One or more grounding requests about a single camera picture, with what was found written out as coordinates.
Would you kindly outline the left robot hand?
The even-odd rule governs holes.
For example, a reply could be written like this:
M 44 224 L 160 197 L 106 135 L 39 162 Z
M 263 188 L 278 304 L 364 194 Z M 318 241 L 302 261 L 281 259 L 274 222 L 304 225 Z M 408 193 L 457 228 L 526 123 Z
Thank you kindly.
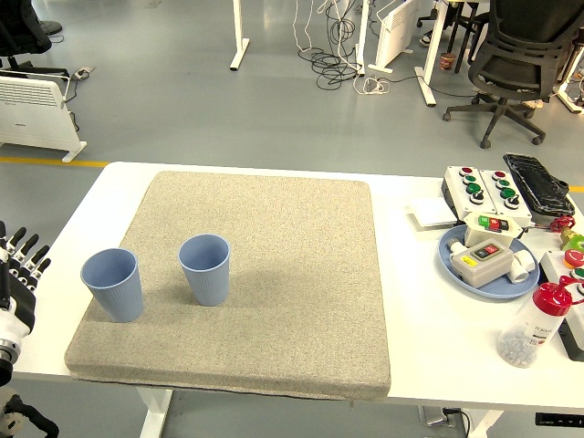
M 25 237 L 25 227 L 8 236 L 1 222 L 1 351 L 12 360 L 19 354 L 22 339 L 33 331 L 36 289 L 51 264 L 49 246 L 32 254 L 39 236 L 33 234 L 24 241 Z

